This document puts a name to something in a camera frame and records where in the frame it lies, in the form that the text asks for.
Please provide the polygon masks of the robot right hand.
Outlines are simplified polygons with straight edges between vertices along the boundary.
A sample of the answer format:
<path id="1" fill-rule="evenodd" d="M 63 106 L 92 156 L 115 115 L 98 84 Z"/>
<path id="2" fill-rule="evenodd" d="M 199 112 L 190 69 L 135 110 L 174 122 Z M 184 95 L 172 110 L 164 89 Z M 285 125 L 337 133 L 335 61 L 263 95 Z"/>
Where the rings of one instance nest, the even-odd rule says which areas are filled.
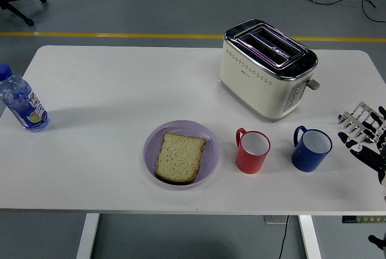
<path id="1" fill-rule="evenodd" d="M 343 128 L 338 137 L 359 161 L 378 173 L 385 186 L 385 108 L 372 109 L 360 102 L 351 112 L 338 116 Z"/>

